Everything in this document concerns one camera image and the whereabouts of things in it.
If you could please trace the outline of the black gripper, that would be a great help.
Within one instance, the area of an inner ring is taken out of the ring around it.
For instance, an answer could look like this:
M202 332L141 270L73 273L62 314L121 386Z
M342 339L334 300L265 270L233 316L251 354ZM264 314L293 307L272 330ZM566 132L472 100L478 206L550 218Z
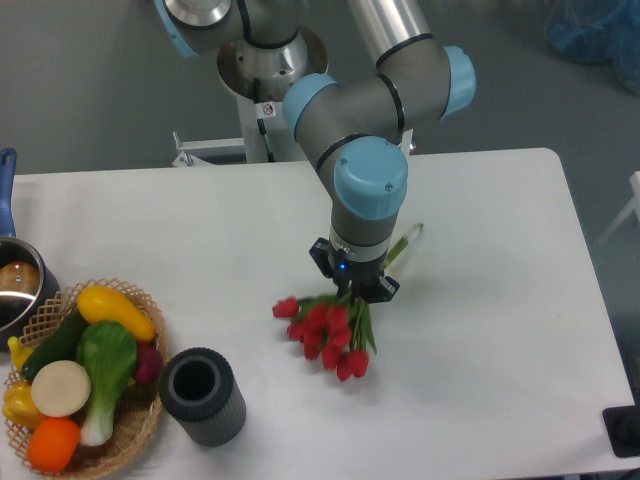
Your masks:
M325 238L318 238L309 254L323 276L338 288L338 299L351 293L356 301L389 302L400 289L400 284L384 272L383 254L367 259L355 248L339 246Z

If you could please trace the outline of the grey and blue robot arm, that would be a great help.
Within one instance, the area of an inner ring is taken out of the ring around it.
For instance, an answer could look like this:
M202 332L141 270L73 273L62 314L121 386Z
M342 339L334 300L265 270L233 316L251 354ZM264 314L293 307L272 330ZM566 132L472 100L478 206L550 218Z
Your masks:
M402 135L468 106L476 90L464 51L434 39L415 1L351 1L375 74L342 87L297 1L159 1L175 48L217 54L244 116L254 162L305 157L332 201L331 229L310 254L340 294L387 302L398 290L384 261L407 193Z

